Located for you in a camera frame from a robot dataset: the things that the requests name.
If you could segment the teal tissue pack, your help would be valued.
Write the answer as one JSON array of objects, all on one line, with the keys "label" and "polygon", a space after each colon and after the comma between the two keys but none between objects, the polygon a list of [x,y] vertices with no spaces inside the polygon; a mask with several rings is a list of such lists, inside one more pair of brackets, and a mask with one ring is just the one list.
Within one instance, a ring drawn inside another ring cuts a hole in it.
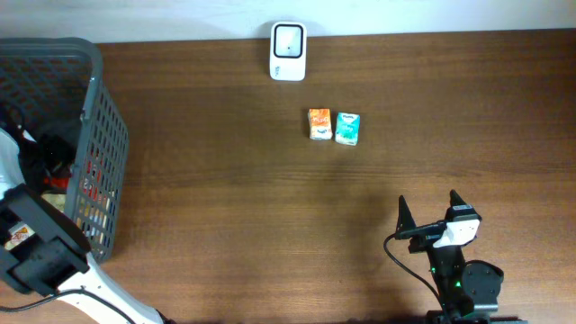
[{"label": "teal tissue pack", "polygon": [[360,116],[358,114],[340,112],[337,115],[335,133],[336,143],[356,146],[358,142]]}]

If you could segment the orange tissue pack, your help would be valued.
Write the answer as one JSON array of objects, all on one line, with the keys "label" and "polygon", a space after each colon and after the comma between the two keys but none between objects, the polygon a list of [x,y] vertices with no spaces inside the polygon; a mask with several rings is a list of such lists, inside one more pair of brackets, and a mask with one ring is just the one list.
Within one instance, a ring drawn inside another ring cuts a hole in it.
[{"label": "orange tissue pack", "polygon": [[312,140],[331,140],[331,112],[330,109],[309,109],[310,138]]}]

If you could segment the red snack bag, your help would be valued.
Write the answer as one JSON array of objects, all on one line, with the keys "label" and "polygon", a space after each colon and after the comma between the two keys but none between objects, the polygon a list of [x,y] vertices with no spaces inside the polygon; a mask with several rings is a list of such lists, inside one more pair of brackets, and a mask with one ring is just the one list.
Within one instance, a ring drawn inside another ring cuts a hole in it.
[{"label": "red snack bag", "polygon": [[68,189],[70,175],[45,175],[42,179],[44,191],[65,192]]}]

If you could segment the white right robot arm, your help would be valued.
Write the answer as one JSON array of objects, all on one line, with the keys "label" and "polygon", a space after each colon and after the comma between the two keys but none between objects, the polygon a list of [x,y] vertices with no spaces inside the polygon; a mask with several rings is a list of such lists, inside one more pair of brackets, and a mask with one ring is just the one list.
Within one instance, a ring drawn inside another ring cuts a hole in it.
[{"label": "white right robot arm", "polygon": [[[496,317],[504,272],[481,260],[464,259],[463,247],[477,238],[482,216],[454,190],[442,220],[417,225],[405,198],[399,197],[395,231],[383,249],[400,268],[421,281],[435,296],[439,310],[430,310],[426,323],[521,323],[518,317]],[[388,249],[392,239],[407,240],[411,254],[425,253],[433,283],[406,267]]]}]

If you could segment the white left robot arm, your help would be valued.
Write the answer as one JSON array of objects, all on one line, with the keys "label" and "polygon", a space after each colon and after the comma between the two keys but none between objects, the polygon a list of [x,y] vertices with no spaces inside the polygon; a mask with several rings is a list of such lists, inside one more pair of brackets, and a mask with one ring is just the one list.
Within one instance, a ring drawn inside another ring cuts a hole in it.
[{"label": "white left robot arm", "polygon": [[83,232],[24,181],[20,147],[1,131],[1,281],[44,298],[2,312],[61,300],[99,323],[169,323],[122,289],[97,264]]}]

